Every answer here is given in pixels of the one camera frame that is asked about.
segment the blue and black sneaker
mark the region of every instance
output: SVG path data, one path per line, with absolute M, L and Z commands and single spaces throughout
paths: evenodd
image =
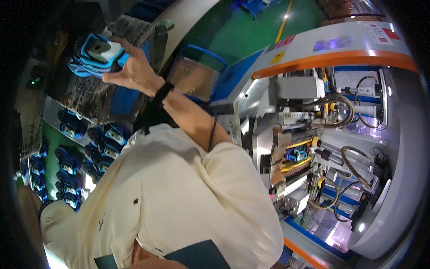
M 33 156 L 45 157 L 47 155 L 48 155 L 48 145 L 45 143 L 42 143 L 42 146 L 40 147 L 39 152 L 36 152 Z
M 46 189 L 46 181 L 42 175 L 31 173 L 31 184 L 33 185 L 33 190 L 42 191 L 42 189 Z
M 45 170 L 46 170 L 45 162 L 40 157 L 31 156 L 30 168 L 32 173 L 40 176 L 41 174 L 45 173 Z
M 103 156 L 93 144 L 88 144 L 84 148 L 85 156 L 94 164 L 100 172 L 104 173 L 114 161 L 111 157 Z
M 28 185 L 29 179 L 27 177 L 29 175 L 29 172 L 28 172 L 28 163 L 26 161 L 21 161 L 19 163 L 19 171 L 21 172 L 21 178 L 23 182 L 26 182 L 26 184 Z
M 86 126 L 75 115 L 71 115 L 67 109 L 60 110 L 57 116 L 60 120 L 60 131 L 63 134 L 73 139 L 85 135 Z
M 124 125 L 119 123 L 109 123 L 98 125 L 97 128 L 101 130 L 104 136 L 114 140 L 121 146 L 127 143 L 127 140 L 130 138 L 133 131 L 133 125 L 131 123 Z
M 92 178 L 92 183 L 97 184 L 104 173 L 94 167 L 94 164 L 89 160 L 82 162 L 82 171 Z
M 71 193 L 65 192 L 63 201 L 66 204 L 70 205 L 70 207 L 73 208 L 75 211 L 79 209 L 78 207 L 79 201 L 80 201 L 79 195 L 73 195 Z
M 60 170 L 76 175 L 76 172 L 80 169 L 80 161 L 77 157 L 69 155 L 64 148 L 60 147 L 55 149 L 54 154 L 58 159 Z
M 63 184 L 64 193 L 68 192 L 74 195 L 80 194 L 82 184 L 77 177 L 70 175 L 65 171 L 58 171 L 56 175 L 60 182 Z
M 103 156 L 111 157 L 114 160 L 119 157 L 123 146 L 118 144 L 115 140 L 104 136 L 100 128 L 88 129 L 88 137 Z
M 55 187 L 57 188 L 58 192 L 55 194 L 57 197 L 57 200 L 63 200 L 64 198 L 64 184 L 61 181 L 55 182 Z
M 129 57 L 119 43 L 91 33 L 75 42 L 74 54 L 67 59 L 67 66 L 79 77 L 101 78 L 103 73 L 120 71 Z
M 38 190 L 34 189 L 34 193 L 39 196 L 39 198 L 42 200 L 42 203 L 48 199 L 48 191 L 46 189 Z

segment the black wristwatch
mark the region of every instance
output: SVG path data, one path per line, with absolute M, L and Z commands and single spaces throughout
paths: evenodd
M 174 87 L 175 86 L 172 83 L 166 81 L 166 83 L 164 83 L 164 85 L 155 94 L 154 99 L 152 99 L 151 103 L 154 104 L 154 106 L 156 107 L 162 108 L 164 98 L 166 98 L 166 96 Z

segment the sticker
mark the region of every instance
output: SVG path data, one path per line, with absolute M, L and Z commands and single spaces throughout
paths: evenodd
M 313 51 L 326 49 L 339 49 L 351 46 L 351 37 L 336 37 L 329 40 L 318 40 L 313 46 Z
M 278 48 L 280 48 L 282 46 L 290 44 L 293 41 L 294 38 L 295 38 L 295 35 L 292 35 L 290 37 L 282 39 L 281 41 L 278 42 L 278 45 L 276 46 L 276 48 L 278 49 Z
M 267 50 L 266 50 L 266 52 L 265 52 L 265 53 L 268 53 L 268 52 L 270 52 L 270 51 L 274 50 L 277 44 L 278 44 L 278 43 L 275 43 L 275 44 L 270 45 L 270 46 L 267 48 Z
M 384 32 L 387 34 L 389 38 L 395 39 L 395 40 L 401 40 L 400 37 L 394 32 L 394 30 L 387 29 L 387 28 L 382 28 L 382 30 L 384 30 Z
M 387 45 L 394 46 L 391 39 L 387 36 L 384 30 L 379 27 L 377 24 L 368 24 L 366 25 L 367 31 L 369 31 L 370 36 L 373 39 L 373 42 L 377 45 Z
M 282 57 L 284 57 L 285 51 L 278 53 L 275 55 L 275 57 L 273 57 L 272 61 L 270 62 L 270 64 L 276 64 L 277 62 L 280 62 L 282 60 Z

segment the yellow floor line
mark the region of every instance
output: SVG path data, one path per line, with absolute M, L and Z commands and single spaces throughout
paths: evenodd
M 284 30 L 285 21 L 288 18 L 288 13 L 290 12 L 290 8 L 291 8 L 292 3 L 293 3 L 293 0 L 290 0 L 290 4 L 288 5 L 287 12 L 285 12 L 284 20 L 282 21 L 281 28 L 279 28 L 278 36 L 276 37 L 275 43 L 278 42 L 279 39 L 281 39 L 282 30 Z

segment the red label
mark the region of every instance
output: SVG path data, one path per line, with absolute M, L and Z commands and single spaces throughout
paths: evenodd
M 279 41 L 279 43 L 276 45 L 276 48 L 275 49 L 277 49 L 277 48 L 280 48 L 280 47 L 282 47 L 282 46 L 285 46 L 285 45 L 288 45 L 288 44 L 290 44 L 292 41 L 293 41 L 293 39 L 295 38 L 295 35 L 292 35 L 292 36 L 290 36 L 290 37 L 287 37 L 287 38 L 284 38 L 284 39 L 282 39 L 281 41 Z
M 382 28 L 382 30 L 384 30 L 384 32 L 387 34 L 389 38 L 395 39 L 395 40 L 401 40 L 400 37 L 395 32 L 393 32 L 393 30 L 387 29 L 387 28 Z

